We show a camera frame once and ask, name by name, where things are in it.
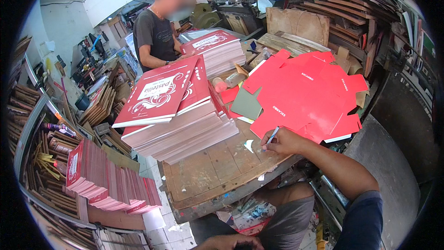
gray t-shirt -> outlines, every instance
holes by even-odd
[[[134,47],[142,71],[149,71],[140,61],[139,47],[151,46],[151,55],[165,61],[176,60],[174,51],[173,31],[170,21],[159,19],[151,10],[144,10],[136,19],[133,28]]]

man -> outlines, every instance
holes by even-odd
[[[281,154],[302,154],[333,181],[350,200],[342,233],[334,249],[380,249],[382,199],[375,178],[352,158],[320,146],[282,127],[272,143],[269,131],[261,141],[264,150]],[[308,183],[268,190],[255,197],[277,207],[264,229],[256,236],[238,234],[229,225],[210,214],[190,222],[196,243],[194,250],[296,250],[307,230],[313,210],[314,195]]]
[[[155,0],[153,5],[142,11],[133,28],[134,47],[143,72],[188,58],[182,55],[180,43],[173,36],[170,21],[179,21],[190,16],[196,0]]]

tiled floor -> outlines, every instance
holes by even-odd
[[[157,188],[162,185],[162,180],[159,174],[159,168],[157,166],[157,161],[152,158],[144,158],[138,156],[140,163],[139,174],[145,178],[152,178],[156,182]],[[168,203],[167,196],[165,192],[158,191],[160,199],[162,200],[162,207],[160,212],[162,213],[163,219],[166,226],[162,229],[157,229],[151,232],[147,232],[147,236],[153,246],[154,250],[187,250],[196,247],[196,242],[192,236],[190,230],[190,224],[181,224],[180,228],[177,227],[179,231],[168,229],[177,225],[174,219],[173,213],[171,212],[170,205]],[[299,250],[316,250],[316,234],[308,230],[304,236],[304,239],[299,246]]]

pen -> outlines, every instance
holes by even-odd
[[[273,131],[273,134],[271,134],[270,138],[267,141],[267,144],[271,143],[271,140],[273,140],[273,138],[276,135],[276,133],[278,132],[278,130],[279,130],[279,126],[277,126],[276,129]]]

